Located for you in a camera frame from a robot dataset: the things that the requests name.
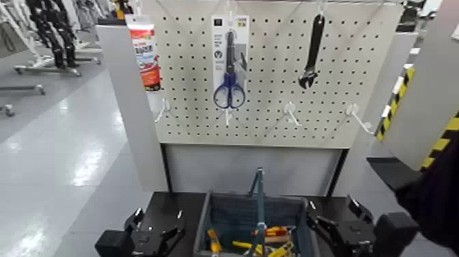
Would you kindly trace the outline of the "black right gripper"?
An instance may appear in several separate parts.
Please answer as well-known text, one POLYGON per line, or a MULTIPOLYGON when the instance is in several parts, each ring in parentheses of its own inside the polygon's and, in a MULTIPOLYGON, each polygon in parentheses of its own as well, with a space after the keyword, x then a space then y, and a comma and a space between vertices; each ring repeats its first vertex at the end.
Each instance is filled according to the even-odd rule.
POLYGON ((348 209, 359 220, 336 223, 323 217, 314 202, 307 200, 307 224, 333 249, 335 256, 373 256, 372 247, 376 240, 373 214, 350 195, 347 195, 347 201, 348 209))

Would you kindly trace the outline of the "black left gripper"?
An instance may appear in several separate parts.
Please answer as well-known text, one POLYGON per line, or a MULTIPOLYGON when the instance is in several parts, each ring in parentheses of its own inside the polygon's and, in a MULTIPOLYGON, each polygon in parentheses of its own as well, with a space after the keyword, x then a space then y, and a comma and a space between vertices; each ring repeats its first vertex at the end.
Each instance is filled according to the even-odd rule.
POLYGON ((124 230, 133 232, 131 238, 134 250, 131 256, 163 257, 171 253, 186 234, 186 220, 183 210, 179 210, 175 226, 161 232, 137 231, 143 221, 144 211, 137 208, 124 222, 124 230))

